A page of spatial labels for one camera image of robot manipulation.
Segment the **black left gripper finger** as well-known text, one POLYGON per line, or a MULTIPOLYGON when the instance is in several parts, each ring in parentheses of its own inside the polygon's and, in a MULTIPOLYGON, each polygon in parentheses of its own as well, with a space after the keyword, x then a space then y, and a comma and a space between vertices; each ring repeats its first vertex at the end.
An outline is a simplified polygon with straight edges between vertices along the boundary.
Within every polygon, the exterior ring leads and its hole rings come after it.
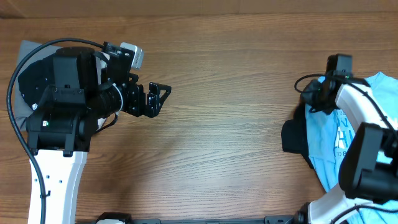
POLYGON ((171 86, 150 82, 148 102, 150 105, 154 105, 155 103, 157 103, 158 105, 162 105, 171 94, 171 92, 171 86))
POLYGON ((156 117, 164 104, 165 95, 155 95, 153 93, 149 93, 147 95, 147 104, 144 108, 144 115, 149 118, 156 117))

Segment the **black t-shirt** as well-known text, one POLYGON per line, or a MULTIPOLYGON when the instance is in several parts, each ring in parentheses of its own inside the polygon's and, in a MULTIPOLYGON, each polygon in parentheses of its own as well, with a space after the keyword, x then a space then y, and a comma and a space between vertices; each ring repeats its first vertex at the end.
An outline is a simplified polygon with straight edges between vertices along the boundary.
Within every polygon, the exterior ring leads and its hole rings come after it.
POLYGON ((282 150, 288 153, 300 154, 309 168, 314 169, 309 158, 305 112, 305 103, 300 103, 293 113, 293 118, 284 123, 281 131, 282 150))

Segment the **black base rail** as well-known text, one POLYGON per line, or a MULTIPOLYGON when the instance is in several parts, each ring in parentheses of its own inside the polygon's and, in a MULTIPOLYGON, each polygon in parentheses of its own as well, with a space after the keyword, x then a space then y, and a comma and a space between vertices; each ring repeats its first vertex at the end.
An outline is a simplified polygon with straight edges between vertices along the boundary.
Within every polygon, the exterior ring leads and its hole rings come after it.
POLYGON ((81 224, 307 224, 308 218, 305 212, 297 212, 295 215, 272 215, 264 218, 243 219, 202 219, 202 220, 161 220, 133 219, 127 213, 103 213, 94 221, 80 221, 81 224))

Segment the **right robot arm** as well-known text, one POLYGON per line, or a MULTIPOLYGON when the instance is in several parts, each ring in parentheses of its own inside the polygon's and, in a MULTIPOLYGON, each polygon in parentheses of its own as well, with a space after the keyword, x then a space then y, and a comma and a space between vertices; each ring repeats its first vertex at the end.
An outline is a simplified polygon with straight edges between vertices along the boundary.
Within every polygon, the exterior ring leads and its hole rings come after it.
POLYGON ((301 92, 311 111, 343 110, 354 136, 339 166, 338 182, 305 204, 292 223, 342 223, 365 212, 397 215, 397 125, 387 117, 363 79, 312 80, 301 92))

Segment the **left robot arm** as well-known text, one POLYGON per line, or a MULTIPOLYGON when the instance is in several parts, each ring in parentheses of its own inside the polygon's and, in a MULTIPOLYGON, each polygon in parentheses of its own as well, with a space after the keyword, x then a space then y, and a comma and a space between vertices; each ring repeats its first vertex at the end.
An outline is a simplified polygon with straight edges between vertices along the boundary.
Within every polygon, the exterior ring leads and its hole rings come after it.
POLYGON ((33 155, 32 191, 45 207, 30 209, 29 223, 73 223, 80 179, 100 120, 120 112, 157 116, 171 87, 150 83, 145 92, 135 71, 142 50, 106 44, 100 51, 64 47, 30 64, 20 75, 21 92, 33 112, 26 119, 33 155))

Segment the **folded black garment with logo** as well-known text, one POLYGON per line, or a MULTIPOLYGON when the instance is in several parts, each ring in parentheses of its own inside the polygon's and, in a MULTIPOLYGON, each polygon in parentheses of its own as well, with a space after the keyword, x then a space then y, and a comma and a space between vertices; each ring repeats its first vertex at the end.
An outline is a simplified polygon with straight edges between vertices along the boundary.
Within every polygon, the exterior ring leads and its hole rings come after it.
POLYGON ((54 56, 55 54, 52 54, 30 64, 18 77, 22 98, 32 110, 37 109, 44 90, 55 84, 54 56))

